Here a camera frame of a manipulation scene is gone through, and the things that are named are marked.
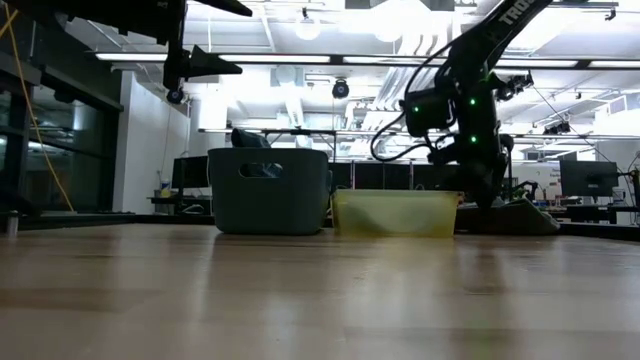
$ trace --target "window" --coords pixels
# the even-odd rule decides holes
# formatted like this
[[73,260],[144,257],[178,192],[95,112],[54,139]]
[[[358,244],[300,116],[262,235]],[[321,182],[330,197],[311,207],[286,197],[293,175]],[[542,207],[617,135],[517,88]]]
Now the window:
[[0,135],[0,173],[4,171],[4,159],[7,155],[7,137]]
[[[47,87],[33,90],[33,112],[40,135],[97,154],[105,152],[105,114]],[[31,126],[31,137],[35,137]]]
[[11,109],[11,94],[8,91],[0,93],[0,125],[9,125],[9,110]]
[[[45,145],[49,160],[76,210],[96,210],[100,204],[101,160]],[[68,210],[64,196],[49,170],[42,146],[30,141],[27,153],[25,195],[45,210]]]

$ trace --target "camera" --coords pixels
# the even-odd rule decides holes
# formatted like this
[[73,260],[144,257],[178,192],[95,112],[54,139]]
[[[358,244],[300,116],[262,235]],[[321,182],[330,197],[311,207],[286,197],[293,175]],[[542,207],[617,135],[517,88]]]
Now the camera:
[[347,85],[347,80],[336,80],[336,84],[333,85],[332,94],[335,99],[344,99],[349,96],[349,85]]

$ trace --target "desk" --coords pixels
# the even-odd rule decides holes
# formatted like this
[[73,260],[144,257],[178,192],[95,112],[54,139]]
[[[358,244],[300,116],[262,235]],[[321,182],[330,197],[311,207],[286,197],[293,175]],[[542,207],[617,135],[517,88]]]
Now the desk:
[[634,243],[225,236],[140,224],[18,236],[19,247],[0,243],[6,359],[640,353]]
[[549,209],[547,212],[556,219],[567,218],[571,222],[600,222],[618,223],[619,212],[639,212],[632,206],[601,206],[601,205],[569,205],[566,208]]
[[[170,215],[175,214],[175,207],[180,203],[180,199],[178,197],[149,197],[147,199],[149,199],[154,205],[170,205],[172,207],[172,211],[169,212]],[[200,205],[204,208],[203,214],[211,214],[211,198],[209,197],[185,197],[182,198],[182,204],[183,207]]]

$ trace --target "wire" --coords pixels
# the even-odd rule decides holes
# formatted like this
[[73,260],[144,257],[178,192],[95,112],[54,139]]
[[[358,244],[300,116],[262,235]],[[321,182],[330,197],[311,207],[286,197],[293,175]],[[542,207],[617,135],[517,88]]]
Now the wire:
[[169,147],[169,130],[171,130],[171,113],[173,112],[173,107],[171,107],[171,105],[167,104],[167,107],[169,108],[169,116],[167,119],[167,131],[164,136],[164,152],[162,154],[162,164],[160,166],[160,174],[158,175],[160,178],[162,178],[162,175],[164,175],[164,162],[167,160],[167,147]]
[[[429,56],[422,64],[420,64],[420,66],[418,66],[418,68],[413,72],[413,74],[411,75],[411,78],[409,79],[409,82],[407,83],[407,87],[404,89],[404,97],[405,99],[407,98],[407,95],[409,94],[409,88],[411,88],[411,85],[413,85],[413,82],[415,81],[416,77],[418,76],[418,74],[420,73],[420,71],[422,71],[422,69],[424,69],[425,66],[427,66],[431,61],[433,61],[433,59],[437,58],[438,56],[442,55],[442,53],[444,53],[445,51],[447,51],[447,49],[449,49],[451,46],[453,46],[456,41],[458,41],[460,39],[460,37],[455,38],[454,40],[450,41],[447,45],[443,46],[440,50],[436,51],[433,55]],[[400,115],[393,121],[391,121],[390,123],[388,123],[387,125],[383,126],[380,130],[378,130],[378,132],[374,135],[373,139],[371,139],[371,143],[369,143],[369,147],[371,150],[371,156],[373,156],[374,159],[380,161],[380,162],[389,162],[389,161],[395,161],[400,159],[401,157],[407,155],[408,153],[412,152],[415,149],[421,148],[421,147],[428,147],[429,149],[432,149],[431,143],[429,141],[429,136],[427,134],[427,136],[425,136],[425,144],[417,144],[414,145],[410,148],[408,148],[407,150],[401,152],[400,154],[390,157],[390,158],[383,158],[380,157],[378,154],[376,154],[375,148],[374,148],[374,144],[376,142],[376,140],[378,140],[378,138],[380,136],[382,136],[382,134],[387,131],[391,126],[393,126],[394,124],[397,124],[402,117],[405,115],[405,112],[403,111],[402,113],[400,113]]]
[[[549,101],[547,100],[547,98],[545,98],[540,91],[538,90],[538,88],[536,88],[535,86],[532,86],[533,90],[535,90],[538,95],[540,95],[540,97],[542,98],[542,100],[544,100],[545,103],[547,103],[547,105],[549,106],[549,108],[551,108],[551,110],[553,110],[553,112],[556,114],[556,116],[558,116],[559,118],[563,118],[562,115],[560,115],[560,113],[553,107],[553,105],[551,105],[551,103],[549,103]],[[579,135],[580,137],[582,137],[582,134],[580,134],[579,132],[576,131],[576,129],[573,128],[573,126],[571,126],[571,124],[569,124],[569,129],[571,129],[571,131],[573,131],[574,133],[576,133],[577,135]],[[589,142],[589,140],[587,140],[587,138],[582,137],[582,140],[584,140],[584,142],[587,143],[587,145],[591,146],[593,148],[593,150],[595,150],[600,156],[602,156],[605,160],[607,160],[608,162],[615,164],[616,168],[618,169],[618,171],[622,174],[623,171],[622,169],[620,169],[620,167],[618,166],[617,163],[611,161],[608,157],[606,157],[600,150],[598,150],[598,148]],[[627,184],[627,189],[629,190],[629,197],[631,198],[631,204],[633,204],[633,206],[636,206],[636,201],[633,198],[633,196],[631,196],[631,185],[629,185],[629,182],[627,181],[626,177],[624,179],[624,182]]]
[[22,85],[22,91],[24,92],[24,99],[27,103],[27,109],[29,110],[29,117],[31,118],[31,122],[33,123],[33,127],[36,130],[36,136],[38,138],[38,142],[40,142],[40,147],[42,148],[42,153],[44,154],[44,158],[47,162],[47,166],[49,167],[49,171],[51,172],[51,175],[53,176],[53,179],[56,182],[56,185],[58,186],[58,189],[60,190],[60,193],[62,193],[62,196],[64,197],[65,202],[67,203],[67,206],[69,207],[70,211],[75,211],[73,208],[73,205],[71,205],[71,201],[69,200],[69,197],[67,196],[67,192],[64,190],[64,187],[62,186],[62,184],[60,183],[60,179],[58,178],[58,175],[56,174],[55,169],[53,168],[53,165],[51,164],[51,160],[49,159],[49,154],[47,153],[47,150],[44,147],[44,142],[42,141],[42,136],[40,136],[40,128],[38,127],[38,122],[36,121],[36,117],[33,114],[33,107],[31,106],[31,100],[29,99],[29,91],[27,90],[27,85],[24,81],[24,73],[22,72],[22,63],[20,62],[20,55],[18,52],[18,43],[16,41],[16,36],[13,32],[13,26],[11,25],[11,22],[13,21],[13,19],[15,18],[15,16],[18,14],[18,10],[15,10],[13,12],[13,15],[9,14],[9,5],[5,4],[4,6],[5,12],[7,14],[7,23],[3,26],[2,29],[0,29],[0,36],[3,33],[4,27],[8,27],[9,28],[9,35],[11,36],[11,45],[13,46],[13,54],[14,54],[14,58],[16,60],[16,67],[18,68],[18,75],[20,76],[20,84]]
[[14,10],[11,16],[9,16],[9,14],[7,13],[7,22],[4,25],[2,25],[2,28],[0,29],[0,38],[7,31],[7,29],[9,28],[9,25],[11,25],[11,23],[13,22],[13,19],[15,19],[16,16],[18,16],[18,10]]
[[[633,167],[633,164],[635,164],[639,158],[640,158],[640,153],[636,153],[636,156],[633,158],[633,161],[631,161],[631,164],[629,164],[629,167],[627,168],[627,173],[631,172],[631,167]],[[633,203],[635,201],[635,196],[631,195],[630,186],[629,186],[629,197],[631,198],[631,202]],[[632,223],[635,223],[636,225],[638,224],[638,213],[636,213],[635,220]]]
[[373,139],[371,139],[371,142],[369,143],[369,150],[371,151],[371,156],[373,156],[374,159],[380,161],[380,162],[390,162],[390,161],[395,161],[400,159],[401,157],[407,155],[408,153],[412,152],[415,149],[421,148],[421,147],[430,147],[428,141],[429,141],[429,137],[426,136],[425,140],[427,141],[426,144],[416,144],[413,145],[412,147],[406,149],[405,151],[401,152],[400,154],[390,157],[390,158],[383,158],[381,156],[379,156],[378,154],[376,154],[374,145],[376,143],[376,140],[378,140],[378,138],[385,132],[387,131],[391,126],[393,126],[393,124],[397,123],[398,121],[400,121],[400,119],[402,119],[402,116],[404,116],[404,111],[400,114],[400,116],[398,116],[397,119],[393,120],[392,122],[388,123],[387,125],[383,126],[382,129],[380,129],[374,136]]

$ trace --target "gray storage bin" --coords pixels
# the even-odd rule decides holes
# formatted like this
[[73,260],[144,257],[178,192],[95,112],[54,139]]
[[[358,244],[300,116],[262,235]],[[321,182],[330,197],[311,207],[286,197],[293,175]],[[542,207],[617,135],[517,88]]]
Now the gray storage bin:
[[[208,154],[213,213],[221,231],[310,235],[322,227],[329,201],[329,165],[324,152],[224,148]],[[241,174],[247,165],[260,168],[255,164],[279,164],[282,169],[278,177]]]

